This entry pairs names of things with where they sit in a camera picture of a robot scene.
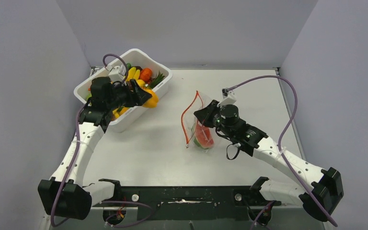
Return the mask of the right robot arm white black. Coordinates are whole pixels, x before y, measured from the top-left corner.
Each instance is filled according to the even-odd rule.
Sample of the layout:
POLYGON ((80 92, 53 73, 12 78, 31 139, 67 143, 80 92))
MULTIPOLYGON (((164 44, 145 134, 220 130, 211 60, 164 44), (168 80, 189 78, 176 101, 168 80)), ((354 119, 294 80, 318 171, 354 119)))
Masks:
POLYGON ((302 207, 316 220, 331 220, 331 214, 344 196, 338 170, 313 165, 281 147, 265 132, 241 119, 238 107, 233 104, 219 107, 218 101, 213 100, 194 115, 200 124, 217 130, 239 151, 266 162, 294 181, 289 184, 260 177, 250 191, 255 204, 279 201, 302 207))

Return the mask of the yellow bell pepper toy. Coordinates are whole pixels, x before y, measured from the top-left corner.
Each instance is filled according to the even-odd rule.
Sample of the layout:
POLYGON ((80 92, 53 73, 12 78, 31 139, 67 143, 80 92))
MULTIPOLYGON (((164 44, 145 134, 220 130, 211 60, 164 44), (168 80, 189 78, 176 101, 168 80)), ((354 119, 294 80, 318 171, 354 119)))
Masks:
POLYGON ((145 88, 144 91, 148 92, 151 94, 151 98, 148 99, 143 105, 142 107, 145 107, 145 108, 156 108, 157 107, 157 104, 159 102, 159 98, 158 96, 156 95, 156 93, 151 90, 151 89, 148 89, 148 88, 145 88))

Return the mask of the clear zip bag red zipper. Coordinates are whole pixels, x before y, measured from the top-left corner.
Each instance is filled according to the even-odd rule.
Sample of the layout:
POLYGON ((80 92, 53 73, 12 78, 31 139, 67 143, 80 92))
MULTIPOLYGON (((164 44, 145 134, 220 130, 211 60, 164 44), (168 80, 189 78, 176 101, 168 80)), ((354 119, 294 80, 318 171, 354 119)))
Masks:
POLYGON ((208 151, 215 146, 212 129, 203 126, 194 115, 194 112, 205 108, 210 102, 211 99, 207 95, 196 91, 193 100, 181 114, 181 126, 187 149, 198 148, 208 151))

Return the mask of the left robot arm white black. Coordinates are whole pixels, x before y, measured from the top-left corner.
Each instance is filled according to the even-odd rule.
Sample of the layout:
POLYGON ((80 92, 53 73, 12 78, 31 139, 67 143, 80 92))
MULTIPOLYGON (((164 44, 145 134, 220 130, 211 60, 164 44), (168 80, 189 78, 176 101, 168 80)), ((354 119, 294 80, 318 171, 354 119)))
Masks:
POLYGON ((55 217, 85 219, 91 207, 115 196, 117 181, 100 179, 83 186, 88 163, 95 147, 106 133, 113 112, 120 108, 154 108, 158 97, 135 80, 112 82, 109 77, 91 81, 91 97, 77 113, 75 136, 61 164, 50 179, 41 180, 38 193, 51 221, 55 217))

